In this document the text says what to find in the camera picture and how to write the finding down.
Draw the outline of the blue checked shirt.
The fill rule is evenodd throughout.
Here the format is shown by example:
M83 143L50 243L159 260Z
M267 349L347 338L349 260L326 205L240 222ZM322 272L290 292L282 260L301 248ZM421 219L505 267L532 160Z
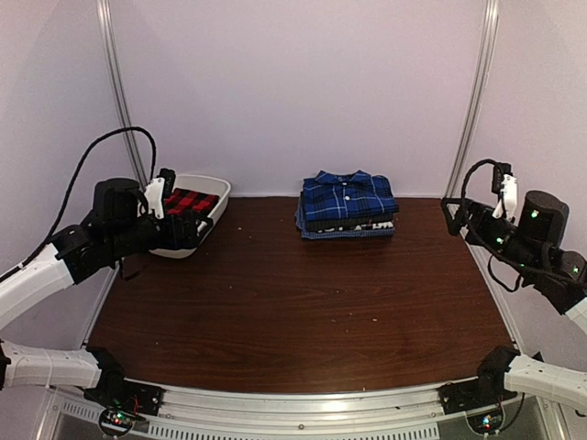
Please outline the blue checked shirt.
M363 237L391 237L395 233L394 229L383 229L383 230L370 230L360 232L336 232L336 233L323 233L318 234L317 232L310 232L305 227L305 213L301 205L297 206L297 210L294 215L295 225L301 232L301 237L308 240L320 240L320 239L338 239L338 238L363 238Z

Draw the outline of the blue plaid long sleeve shirt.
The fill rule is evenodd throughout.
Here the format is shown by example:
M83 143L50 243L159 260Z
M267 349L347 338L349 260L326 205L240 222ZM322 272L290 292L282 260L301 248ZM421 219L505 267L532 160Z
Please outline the blue plaid long sleeve shirt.
M358 170L337 175L320 171L304 179L303 211L308 222L347 220L399 212L389 180Z

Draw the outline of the dark grey striped shirt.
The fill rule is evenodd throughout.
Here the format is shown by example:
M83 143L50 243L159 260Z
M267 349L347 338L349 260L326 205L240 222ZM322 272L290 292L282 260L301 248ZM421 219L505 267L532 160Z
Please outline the dark grey striped shirt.
M356 226L373 226L393 221L394 214L377 214L367 217L339 218L331 220L308 220L304 217L305 227L310 232L334 230L352 230Z

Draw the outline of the black white graphic shirt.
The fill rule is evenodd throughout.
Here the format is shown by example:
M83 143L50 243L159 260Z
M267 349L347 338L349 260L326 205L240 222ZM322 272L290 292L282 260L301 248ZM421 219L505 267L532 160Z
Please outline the black white graphic shirt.
M336 233L336 232L360 232L370 230L383 230L383 229L394 229L393 221L380 222L380 223L368 223L362 225L340 225L335 227L318 229L318 234L323 233Z

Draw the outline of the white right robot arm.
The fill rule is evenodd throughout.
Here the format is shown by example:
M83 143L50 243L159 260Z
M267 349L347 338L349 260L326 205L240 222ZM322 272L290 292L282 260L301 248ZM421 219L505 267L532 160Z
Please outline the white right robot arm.
M484 203L443 198L440 206L451 235L465 228L468 244L484 248L518 273L517 288L534 288L559 314L586 330L586 259L580 253L534 239L512 222L493 217L493 209ZM477 375L470 387L476 403L489 404L508 391L533 394L586 413L584 371L499 346L483 360Z

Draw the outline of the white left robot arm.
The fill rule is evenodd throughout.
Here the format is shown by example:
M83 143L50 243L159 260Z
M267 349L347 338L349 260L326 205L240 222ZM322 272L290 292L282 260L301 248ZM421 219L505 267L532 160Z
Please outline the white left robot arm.
M197 248L214 220L200 214L158 219L144 214L126 225L71 225L50 237L36 257L1 277L1 325L51 295L79 285L105 267L151 250ZM124 371L103 350L73 351L1 343L1 386L73 386L96 389L113 407L132 397Z

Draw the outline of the red black plaid shirt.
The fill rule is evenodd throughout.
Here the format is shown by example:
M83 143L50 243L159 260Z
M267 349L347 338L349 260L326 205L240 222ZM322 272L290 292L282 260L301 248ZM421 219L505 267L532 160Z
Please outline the red black plaid shirt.
M219 196L204 192L175 188L170 197L164 200L167 215L182 215L185 212L196 212L209 215L218 204Z

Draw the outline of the white plastic basket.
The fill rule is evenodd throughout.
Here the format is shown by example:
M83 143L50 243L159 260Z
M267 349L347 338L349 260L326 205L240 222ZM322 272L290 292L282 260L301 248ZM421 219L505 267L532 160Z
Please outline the white plastic basket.
M199 247L190 247L190 235L195 232L206 232L205 238L207 238L225 212L228 204L228 196L231 191L231 184L228 181L215 177L185 173L176 176L173 190L175 188L219 196L218 204L209 215L202 215L196 212L185 212L180 215L165 214L165 219L171 223L169 232L172 236L159 248L153 249L150 253L168 259L185 259L193 255L205 241L204 239ZM194 221L196 216L213 218L214 226L198 225Z

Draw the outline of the right circuit board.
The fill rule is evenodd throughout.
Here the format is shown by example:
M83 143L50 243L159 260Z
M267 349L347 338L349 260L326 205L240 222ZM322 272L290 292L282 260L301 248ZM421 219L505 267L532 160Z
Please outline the right circuit board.
M477 435L492 435L504 424L504 414L498 411L478 412L466 417L469 428Z

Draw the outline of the circuit board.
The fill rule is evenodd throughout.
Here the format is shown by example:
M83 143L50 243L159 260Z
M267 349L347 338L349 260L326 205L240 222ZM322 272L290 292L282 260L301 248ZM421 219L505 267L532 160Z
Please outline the circuit board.
M97 423L105 435L116 436L128 434L137 423L143 421L144 418L138 414L106 408L98 416Z
M469 428L477 435L492 435L504 424L504 414L498 411L478 412L466 417Z

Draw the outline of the aluminium corner post right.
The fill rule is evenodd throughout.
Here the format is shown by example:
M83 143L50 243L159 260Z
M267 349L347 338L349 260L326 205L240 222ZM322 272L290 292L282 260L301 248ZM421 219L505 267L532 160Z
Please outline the aluminium corner post right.
M480 46L473 75L470 99L460 133L457 153L444 193L445 197L453 197L457 194L460 178L463 175L467 156L471 149L474 132L481 113L482 98L493 63L493 54L499 29L499 14L500 2L498 0L487 0L485 2Z

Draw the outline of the aluminium corner post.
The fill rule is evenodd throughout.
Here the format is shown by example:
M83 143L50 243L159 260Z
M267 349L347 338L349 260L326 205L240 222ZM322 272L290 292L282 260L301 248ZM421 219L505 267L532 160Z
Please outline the aluminium corner post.
M108 0L96 0L95 4L97 9L98 27L105 51L106 68L108 70L111 89L114 96L118 124L121 127L131 127L132 121L128 110L123 76L116 48L116 35L113 24L111 2ZM138 181L140 187L144 189L148 183L148 175L138 150L138 143L135 135L133 132L127 132L123 135L123 139L134 177Z
M493 54L499 29L499 14L500 2L498 0L487 0L485 2L480 46L473 75L470 99L460 133L457 153L444 193L445 197L453 197L457 194L460 178L463 175L467 156L471 149L474 132L481 113L482 98L493 63Z

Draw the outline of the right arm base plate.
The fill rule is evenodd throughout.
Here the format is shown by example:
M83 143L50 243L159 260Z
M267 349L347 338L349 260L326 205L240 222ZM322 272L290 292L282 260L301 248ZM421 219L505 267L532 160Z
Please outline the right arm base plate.
M437 389L437 393L445 415L497 406L517 396L513 391L496 393L494 390L486 390L478 379L446 383Z

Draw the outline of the aluminium front rail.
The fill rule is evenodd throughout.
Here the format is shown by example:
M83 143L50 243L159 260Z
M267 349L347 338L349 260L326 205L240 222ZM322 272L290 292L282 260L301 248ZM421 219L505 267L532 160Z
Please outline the aluminium front rail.
M98 427L104 410L78 390L55 390L38 439L566 439L560 407L527 395L470 412L445 415L434 383L396 390L342 393L237 393L155 385L157 416L140 415L125 435ZM498 411L494 434L475 434L468 414Z

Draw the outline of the aluminium corner post left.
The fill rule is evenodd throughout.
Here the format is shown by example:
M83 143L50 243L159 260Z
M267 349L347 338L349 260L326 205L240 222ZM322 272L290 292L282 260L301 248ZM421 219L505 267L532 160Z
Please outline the aluminium corner post left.
M108 70L111 89L114 96L118 124L121 127L131 127L132 121L128 110L123 76L116 48L116 35L113 24L111 2L108 0L96 0L95 4L97 9L98 27L105 51L106 68ZM138 181L140 187L144 189L148 183L148 175L138 150L138 143L135 135L133 132L127 132L123 135L123 139L134 177Z

